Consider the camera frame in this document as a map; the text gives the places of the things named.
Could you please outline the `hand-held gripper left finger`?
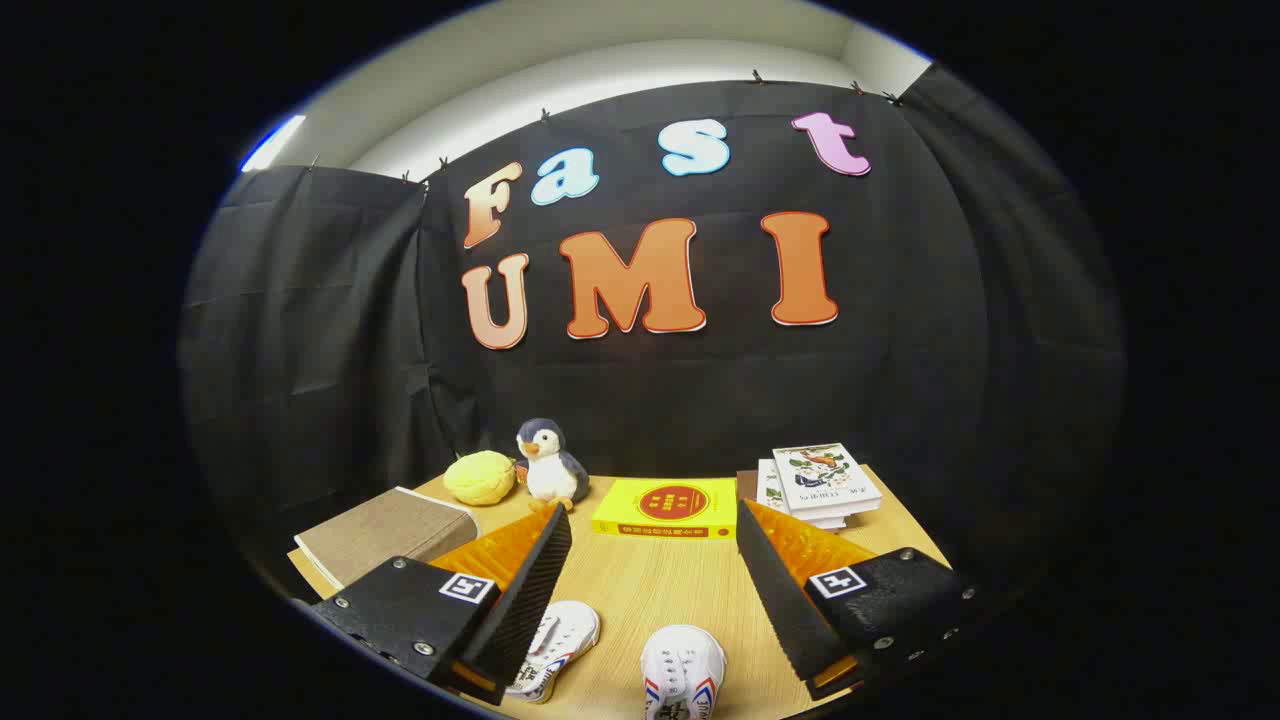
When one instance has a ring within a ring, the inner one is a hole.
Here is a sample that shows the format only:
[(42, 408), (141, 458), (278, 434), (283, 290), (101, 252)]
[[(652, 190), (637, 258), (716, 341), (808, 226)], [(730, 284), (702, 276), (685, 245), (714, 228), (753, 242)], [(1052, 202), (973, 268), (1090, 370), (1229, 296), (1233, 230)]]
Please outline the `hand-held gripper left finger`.
[(311, 605), (310, 618), (419, 682), (498, 706), (571, 547), (570, 519), (554, 505), (430, 562), (390, 556)]

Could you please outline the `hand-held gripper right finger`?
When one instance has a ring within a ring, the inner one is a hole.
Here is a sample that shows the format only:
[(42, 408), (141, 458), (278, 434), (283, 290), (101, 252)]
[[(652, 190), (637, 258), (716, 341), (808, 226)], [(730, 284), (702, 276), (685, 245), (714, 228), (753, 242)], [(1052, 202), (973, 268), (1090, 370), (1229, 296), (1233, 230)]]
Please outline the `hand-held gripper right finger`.
[(984, 612), (983, 587), (922, 550), (883, 553), (741, 498), (736, 541), (813, 700), (900, 682)]

